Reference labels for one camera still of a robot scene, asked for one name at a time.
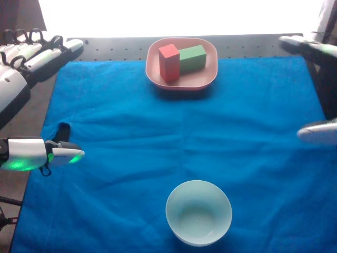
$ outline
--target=bright white light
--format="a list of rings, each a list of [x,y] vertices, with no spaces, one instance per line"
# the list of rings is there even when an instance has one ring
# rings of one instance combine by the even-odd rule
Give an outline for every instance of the bright white light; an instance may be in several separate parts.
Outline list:
[[[65,37],[303,33],[323,0],[39,0],[47,30]]]

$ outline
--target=perforated metal surface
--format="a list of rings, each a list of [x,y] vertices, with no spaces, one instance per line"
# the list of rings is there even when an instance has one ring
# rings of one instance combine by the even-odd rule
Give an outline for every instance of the perforated metal surface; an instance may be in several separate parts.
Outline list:
[[[197,36],[197,38],[211,42],[216,47],[219,58],[248,58],[289,55],[279,47],[278,40],[282,35],[295,34]],[[79,38],[84,42],[84,52],[77,61],[145,60],[148,48],[161,38]]]

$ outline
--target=robotic hand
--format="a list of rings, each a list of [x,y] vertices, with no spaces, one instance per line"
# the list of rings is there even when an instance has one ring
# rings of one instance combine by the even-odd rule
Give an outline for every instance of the robotic hand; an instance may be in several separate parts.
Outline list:
[[[30,33],[23,29],[5,30],[3,34],[6,45],[0,46],[0,129],[30,99],[30,88],[49,79],[83,52],[81,40],[64,43],[61,36],[46,40],[44,35],[39,29]],[[49,167],[77,162],[84,154],[79,146],[69,142],[44,142],[29,137],[0,139],[0,169],[4,170],[39,168],[44,176],[49,176]]]
[[[301,54],[320,67],[336,72],[337,46],[306,40],[301,36],[282,36],[280,47],[291,54]],[[305,125],[298,130],[300,140],[313,144],[337,145],[337,118]]]

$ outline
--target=bowl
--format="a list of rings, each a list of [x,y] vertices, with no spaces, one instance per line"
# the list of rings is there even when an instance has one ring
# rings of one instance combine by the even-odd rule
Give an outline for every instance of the bowl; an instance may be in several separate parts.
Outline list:
[[[174,44],[178,50],[202,45],[206,51],[206,66],[202,70],[181,75],[167,84],[159,72],[159,48]],[[209,86],[217,75],[217,52],[208,41],[200,38],[163,38],[153,43],[147,53],[146,75],[156,86],[167,90],[201,90]]]
[[[219,187],[194,180],[171,192],[166,203],[166,218],[179,240],[191,246],[207,246],[227,233],[232,222],[232,207]]]

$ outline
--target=red block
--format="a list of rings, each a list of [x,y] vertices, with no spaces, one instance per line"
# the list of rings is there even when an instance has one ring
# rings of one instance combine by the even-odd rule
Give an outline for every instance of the red block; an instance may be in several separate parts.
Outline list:
[[[178,80],[180,77],[180,54],[173,45],[159,48],[160,75],[166,83]]]

